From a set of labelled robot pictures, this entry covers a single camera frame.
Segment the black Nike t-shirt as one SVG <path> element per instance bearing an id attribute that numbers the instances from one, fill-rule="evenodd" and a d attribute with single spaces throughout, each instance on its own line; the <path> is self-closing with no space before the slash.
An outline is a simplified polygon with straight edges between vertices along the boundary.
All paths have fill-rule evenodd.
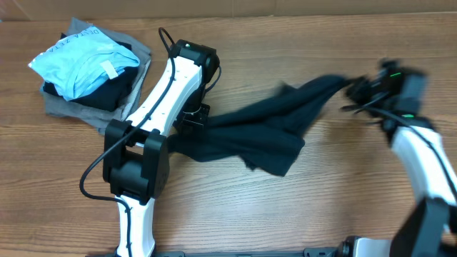
<path id="1" fill-rule="evenodd" d="M 270 98 L 210 117 L 200 131 L 170 136 L 169 152 L 198 162 L 238 156 L 251 170 L 285 176 L 305 145 L 304 134 L 347 83 L 344 76 L 324 75 L 298 88 L 284 84 Z"/>

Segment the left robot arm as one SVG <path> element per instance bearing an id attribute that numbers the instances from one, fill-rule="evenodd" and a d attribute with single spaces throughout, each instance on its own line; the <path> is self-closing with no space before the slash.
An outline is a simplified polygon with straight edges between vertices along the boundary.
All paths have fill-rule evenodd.
<path id="1" fill-rule="evenodd" d="M 202 100 L 220 66 L 216 50 L 182 39 L 145 102 L 125 121 L 106 127 L 103 179 L 118 200 L 120 241 L 116 256 L 152 256 L 154 202 L 169 177 L 167 137 L 173 127 L 203 128 Z"/>

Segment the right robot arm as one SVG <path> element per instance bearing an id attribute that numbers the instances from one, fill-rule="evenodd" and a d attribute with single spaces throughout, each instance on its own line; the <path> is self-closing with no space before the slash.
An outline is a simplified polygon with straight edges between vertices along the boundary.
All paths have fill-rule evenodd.
<path id="1" fill-rule="evenodd" d="M 445 233 L 456 233 L 456 173 L 443 149 L 442 137 L 420 116 L 428 83 L 421 70 L 381 62 L 376 78 L 348 81 L 344 111 L 367 112 L 378 118 L 388 145 L 408 174 L 416 207 L 390 240 L 348 237 L 337 256 L 455 256 L 456 245 Z"/>

